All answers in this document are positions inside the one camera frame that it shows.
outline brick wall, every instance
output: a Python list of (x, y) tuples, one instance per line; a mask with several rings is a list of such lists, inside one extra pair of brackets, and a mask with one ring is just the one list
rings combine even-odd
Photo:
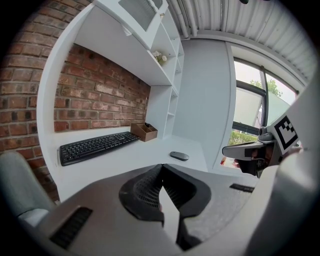
[[(0, 152), (21, 153), (54, 201), (59, 199), (57, 186), (46, 167), (37, 134), (39, 81), (58, 37), (90, 2), (92, 0), (44, 2), (25, 22), (1, 63)], [(148, 87), (114, 63), (106, 59), (102, 61), (101, 56), (92, 53), (92, 59), (89, 51), (82, 49), (79, 52), (77, 49), (80, 50), (77, 46), (72, 49), (59, 79), (55, 130), (129, 125), (134, 121), (131, 120), (133, 116), (135, 120), (144, 119), (143, 112), (138, 111), (143, 111), (140, 108), (147, 103), (137, 102), (141, 99), (137, 93), (140, 88), (145, 88), (147, 95)]]
[(144, 123), (150, 86), (103, 56), (74, 44), (55, 97), (56, 132)]

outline black keyboard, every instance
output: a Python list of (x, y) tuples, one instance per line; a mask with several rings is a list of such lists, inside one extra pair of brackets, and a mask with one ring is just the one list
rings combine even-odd
[(139, 139), (139, 136), (126, 131), (62, 145), (59, 149), (60, 162), (62, 166), (72, 165), (103, 155)]

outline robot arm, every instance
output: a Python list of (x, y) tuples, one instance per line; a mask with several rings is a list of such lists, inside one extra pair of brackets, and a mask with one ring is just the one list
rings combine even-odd
[(266, 167), (279, 165), (299, 140), (305, 150), (318, 149), (320, 88), (317, 81), (315, 77), (282, 116), (260, 129), (258, 141), (225, 146), (222, 154), (237, 159), (243, 173), (257, 176)]

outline desk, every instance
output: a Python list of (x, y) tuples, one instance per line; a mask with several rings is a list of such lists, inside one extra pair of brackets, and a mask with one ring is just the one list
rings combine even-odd
[[(59, 148), (63, 144), (129, 130), (129, 127), (120, 127), (56, 133), (55, 142)], [(180, 161), (169, 156), (171, 151), (186, 153), (190, 158), (188, 161)], [(203, 172), (208, 171), (201, 144), (197, 141), (177, 136), (167, 139), (155, 138), (147, 142), (135, 141), (83, 162), (68, 166), (59, 165), (57, 171), (61, 182), (56, 185), (60, 200), (63, 202), (95, 181), (156, 164), (176, 164)]]

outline computer mouse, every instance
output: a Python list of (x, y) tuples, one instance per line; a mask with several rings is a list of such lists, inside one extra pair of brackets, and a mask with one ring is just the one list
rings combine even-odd
[(170, 153), (170, 157), (179, 159), (181, 161), (187, 161), (189, 159), (189, 156), (187, 154), (181, 153), (181, 152), (176, 152), (176, 151), (172, 151)]

